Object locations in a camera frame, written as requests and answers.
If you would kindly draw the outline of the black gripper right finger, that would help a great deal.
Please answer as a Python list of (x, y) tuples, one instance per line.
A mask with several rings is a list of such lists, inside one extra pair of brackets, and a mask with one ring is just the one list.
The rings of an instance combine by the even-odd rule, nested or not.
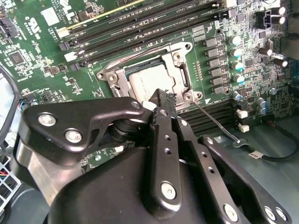
[(208, 135), (197, 138), (174, 121), (183, 179), (183, 207), (171, 224), (290, 224), (289, 213)]

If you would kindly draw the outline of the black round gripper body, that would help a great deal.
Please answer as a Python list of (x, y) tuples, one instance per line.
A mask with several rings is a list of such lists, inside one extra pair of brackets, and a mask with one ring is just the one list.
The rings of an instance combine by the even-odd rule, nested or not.
[(210, 224), (214, 208), (193, 170), (180, 164), (183, 200), (171, 218), (157, 219), (148, 203), (150, 150), (133, 148), (68, 183), (50, 207), (50, 224)]

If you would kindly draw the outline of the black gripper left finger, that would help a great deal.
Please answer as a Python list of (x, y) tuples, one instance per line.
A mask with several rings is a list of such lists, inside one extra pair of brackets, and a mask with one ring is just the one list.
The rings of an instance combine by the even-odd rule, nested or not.
[(23, 162), (52, 213), (99, 207), (95, 190), (104, 179), (79, 173), (82, 158), (99, 147), (133, 141), (133, 152), (150, 152), (145, 207), (175, 213), (182, 204), (178, 140), (182, 119), (176, 98), (160, 89), (150, 98), (154, 109), (130, 97), (36, 105), (20, 123), (20, 157), (31, 153), (41, 164)]

